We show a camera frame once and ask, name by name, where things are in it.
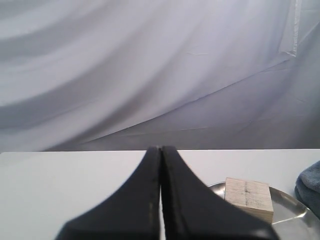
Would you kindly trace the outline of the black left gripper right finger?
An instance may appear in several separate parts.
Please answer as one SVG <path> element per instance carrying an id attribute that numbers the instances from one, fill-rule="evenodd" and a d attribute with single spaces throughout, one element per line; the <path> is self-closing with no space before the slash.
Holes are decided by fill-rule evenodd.
<path id="1" fill-rule="evenodd" d="M 167 240 L 277 240 L 266 223 L 207 187 L 177 149 L 161 149 L 161 200 Z"/>

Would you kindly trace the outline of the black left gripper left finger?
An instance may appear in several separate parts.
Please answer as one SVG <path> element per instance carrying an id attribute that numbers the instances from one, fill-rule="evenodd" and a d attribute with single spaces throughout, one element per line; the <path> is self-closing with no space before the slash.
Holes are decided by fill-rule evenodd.
<path id="1" fill-rule="evenodd" d="M 147 149 L 126 182 L 110 197 L 66 222 L 58 240 L 160 239 L 161 151 Z"/>

